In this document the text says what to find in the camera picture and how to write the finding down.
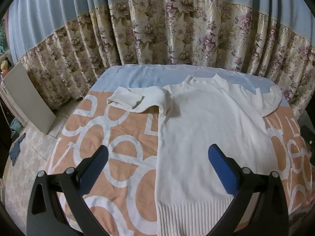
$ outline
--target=curtain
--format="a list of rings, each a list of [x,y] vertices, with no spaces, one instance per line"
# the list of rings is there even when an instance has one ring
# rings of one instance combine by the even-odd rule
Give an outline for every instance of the curtain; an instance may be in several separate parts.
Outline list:
[[[255,0],[108,0],[66,22],[20,59],[51,109],[86,95],[112,65],[193,64],[266,77],[280,86],[299,117],[315,90],[315,21],[303,1],[295,7],[296,0],[289,2],[267,0],[263,8],[263,0],[258,5]],[[297,8],[296,15],[303,11],[311,27],[297,28],[300,17],[287,16],[297,23],[286,23],[285,6]]]

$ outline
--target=floor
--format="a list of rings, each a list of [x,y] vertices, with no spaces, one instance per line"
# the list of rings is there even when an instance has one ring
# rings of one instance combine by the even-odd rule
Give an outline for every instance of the floor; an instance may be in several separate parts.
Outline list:
[[[59,111],[55,112],[57,118],[47,135],[29,123],[21,132],[21,134],[25,132],[26,137],[20,144],[21,152],[17,162],[12,166],[10,158],[7,161],[3,180],[5,208],[25,235],[28,202],[36,174],[46,166],[49,154],[52,152],[67,118],[78,103],[79,101],[68,101]],[[76,226],[75,224],[75,221],[70,221],[70,225]]]

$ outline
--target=bed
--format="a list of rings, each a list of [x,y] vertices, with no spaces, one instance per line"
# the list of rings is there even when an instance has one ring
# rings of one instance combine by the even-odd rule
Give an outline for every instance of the bed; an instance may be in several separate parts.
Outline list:
[[[255,93],[269,92],[274,83],[266,78],[235,71],[192,65],[113,66],[101,75],[67,120],[45,168],[48,174],[76,167],[103,144],[109,162],[91,192],[83,198],[100,224],[111,235],[156,235],[154,201],[158,146],[158,107],[129,113],[107,106],[117,87],[163,87],[181,83],[188,75],[211,78],[215,74]],[[286,194],[291,223],[311,205],[304,207],[312,192],[312,167],[296,118],[285,97],[280,106],[264,117],[273,143]],[[75,218],[63,194],[59,196],[70,225]],[[242,218],[240,228],[249,216]]]

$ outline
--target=ribbed hem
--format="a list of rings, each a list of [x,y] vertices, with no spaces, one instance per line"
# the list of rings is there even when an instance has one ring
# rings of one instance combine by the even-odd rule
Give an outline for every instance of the ribbed hem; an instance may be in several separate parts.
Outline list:
[[[206,235],[219,221],[233,198],[186,205],[157,203],[158,236]]]

